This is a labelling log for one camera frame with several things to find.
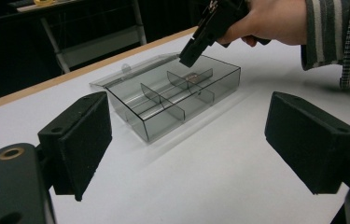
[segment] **transparent container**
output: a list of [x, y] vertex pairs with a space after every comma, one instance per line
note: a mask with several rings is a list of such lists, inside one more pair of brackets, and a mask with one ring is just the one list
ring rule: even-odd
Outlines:
[[203, 55], [188, 68], [168, 54], [91, 84], [107, 90], [119, 116], [151, 142], [236, 91], [240, 75], [240, 67]]

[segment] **white table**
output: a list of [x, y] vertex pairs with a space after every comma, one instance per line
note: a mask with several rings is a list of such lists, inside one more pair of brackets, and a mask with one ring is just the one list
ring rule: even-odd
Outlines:
[[[182, 50], [190, 35], [58, 82], [0, 106], [0, 148], [38, 145], [37, 132], [90, 82], [154, 56]], [[59, 223], [330, 223], [348, 188], [313, 195], [266, 142], [273, 91], [295, 94], [350, 124], [342, 68], [303, 71], [300, 47], [215, 44], [205, 55], [242, 67], [239, 90], [152, 144], [111, 111], [113, 141], [83, 201], [50, 191]]]

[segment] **screw hole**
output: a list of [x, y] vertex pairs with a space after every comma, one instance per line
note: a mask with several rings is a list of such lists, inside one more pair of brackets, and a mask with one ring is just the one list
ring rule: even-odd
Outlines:
[[20, 223], [22, 215], [18, 212], [10, 213], [0, 218], [0, 224], [17, 224]]
[[0, 153], [0, 160], [7, 161], [19, 157], [25, 149], [21, 147], [9, 148], [6, 151]]

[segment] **striped sleeve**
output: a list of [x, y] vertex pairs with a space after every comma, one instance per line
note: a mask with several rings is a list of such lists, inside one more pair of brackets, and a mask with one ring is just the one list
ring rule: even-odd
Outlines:
[[345, 45], [343, 48], [343, 76], [340, 80], [340, 87], [343, 90], [348, 90], [350, 89], [350, 18], [345, 36]]
[[307, 44], [301, 46], [304, 70], [343, 64], [350, 0], [306, 0]]

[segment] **hand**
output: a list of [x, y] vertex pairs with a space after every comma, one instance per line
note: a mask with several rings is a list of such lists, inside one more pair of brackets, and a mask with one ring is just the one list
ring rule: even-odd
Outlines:
[[255, 37], [275, 39], [287, 45], [306, 44], [305, 0], [250, 0], [249, 13], [217, 40], [228, 44], [242, 38], [251, 47]]

